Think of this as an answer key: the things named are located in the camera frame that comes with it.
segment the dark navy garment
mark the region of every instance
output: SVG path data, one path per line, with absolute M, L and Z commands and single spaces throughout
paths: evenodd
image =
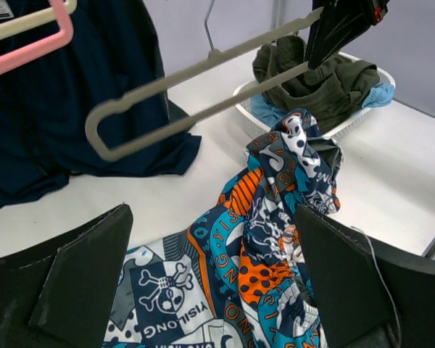
M 47 0 L 8 4 L 15 17 L 49 6 Z M 59 189 L 71 173 L 181 175 L 198 152 L 201 138 L 182 133 L 114 163 L 100 159 L 86 139 L 87 114 L 154 74 L 121 1 L 78 0 L 71 18 L 69 45 L 0 76 L 0 207 Z M 0 54 L 56 31 L 53 22 L 2 40 Z M 101 137 L 113 147 L 168 124 L 162 98 L 103 120 Z

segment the green cloth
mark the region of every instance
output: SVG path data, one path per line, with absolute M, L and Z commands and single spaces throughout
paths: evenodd
M 284 36 L 261 47 L 253 61 L 259 83 L 304 62 L 306 43 L 299 36 Z M 370 89 L 380 82 L 377 67 L 363 60 L 352 62 L 333 55 L 318 69 L 282 83 L 262 95 L 279 109 L 289 112 L 301 107 L 318 121 L 322 133 L 361 109 Z

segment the white basket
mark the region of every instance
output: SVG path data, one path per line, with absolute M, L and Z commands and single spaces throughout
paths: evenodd
M 340 53 L 343 57 L 350 58 L 353 62 L 360 60 L 357 57 L 346 53 Z M 396 83 L 394 78 L 388 74 L 387 71 L 377 68 L 378 75 L 380 76 L 380 82 L 390 83 L 394 87 L 396 87 Z M 247 83 L 244 83 L 237 87 L 237 89 L 233 92 L 233 95 L 237 95 L 243 91 L 246 91 L 252 87 L 257 85 L 257 81 L 253 80 Z M 239 103 L 235 106 L 239 111 L 238 121 L 240 126 L 244 129 L 245 133 L 251 136 L 252 138 L 257 138 L 264 133 L 270 131 L 270 127 L 258 120 L 255 116 L 253 116 L 250 107 L 250 100 L 247 99 L 242 103 Z M 365 109 L 361 109 L 360 111 L 354 113 L 350 118 L 346 119 L 341 124 L 337 125 L 334 129 L 331 129 L 329 132 L 325 133 L 324 136 L 329 138 L 335 138 L 338 140 L 344 134 L 348 133 L 353 128 L 357 127 L 366 117 L 366 115 L 370 115 L 374 112 L 375 108 L 366 107 Z

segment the hanger hook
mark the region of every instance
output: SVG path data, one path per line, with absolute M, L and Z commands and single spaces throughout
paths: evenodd
M 212 8 L 215 5 L 215 0 L 211 0 L 210 7 L 208 7 L 208 12 L 206 13 L 206 17 L 204 18 L 204 31 L 206 32 L 206 36 L 208 37 L 208 43 L 210 44 L 211 51 L 215 50 L 215 45 L 212 43 L 210 29 L 208 28 L 208 20 L 210 19 Z

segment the white wall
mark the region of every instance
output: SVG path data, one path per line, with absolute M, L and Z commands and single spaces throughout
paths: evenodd
M 310 0 L 287 0 L 284 22 L 310 9 Z M 391 0 L 385 20 L 344 51 L 387 70 L 395 99 L 435 117 L 435 0 Z
M 209 0 L 144 0 L 159 36 L 167 75 L 206 59 Z M 270 30 L 273 0 L 215 0 L 208 26 L 221 51 Z

